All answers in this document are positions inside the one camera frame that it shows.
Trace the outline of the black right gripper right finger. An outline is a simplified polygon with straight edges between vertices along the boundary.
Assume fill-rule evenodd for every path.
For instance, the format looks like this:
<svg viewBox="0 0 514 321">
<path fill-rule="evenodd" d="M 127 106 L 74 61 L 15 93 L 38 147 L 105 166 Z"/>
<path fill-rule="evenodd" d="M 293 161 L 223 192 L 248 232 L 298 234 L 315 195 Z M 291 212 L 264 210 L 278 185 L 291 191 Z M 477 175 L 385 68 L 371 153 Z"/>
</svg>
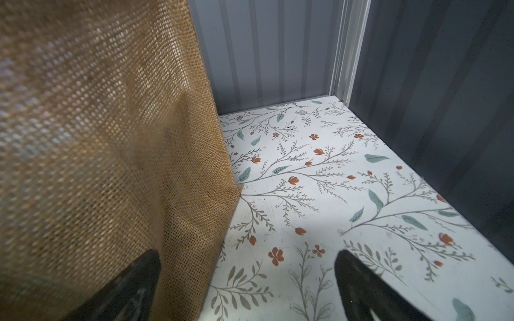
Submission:
<svg viewBox="0 0 514 321">
<path fill-rule="evenodd" d="M 334 270 L 348 320 L 430 320 L 350 251 L 337 254 Z"/>
</svg>

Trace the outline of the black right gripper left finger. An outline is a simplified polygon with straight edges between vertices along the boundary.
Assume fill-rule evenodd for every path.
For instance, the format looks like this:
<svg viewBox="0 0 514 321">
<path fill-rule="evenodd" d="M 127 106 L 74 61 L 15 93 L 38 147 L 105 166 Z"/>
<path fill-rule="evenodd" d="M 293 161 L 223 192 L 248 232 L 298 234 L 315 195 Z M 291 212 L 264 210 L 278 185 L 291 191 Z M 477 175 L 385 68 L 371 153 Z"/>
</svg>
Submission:
<svg viewBox="0 0 514 321">
<path fill-rule="evenodd" d="M 148 320 L 161 262 L 148 250 L 64 320 Z"/>
</svg>

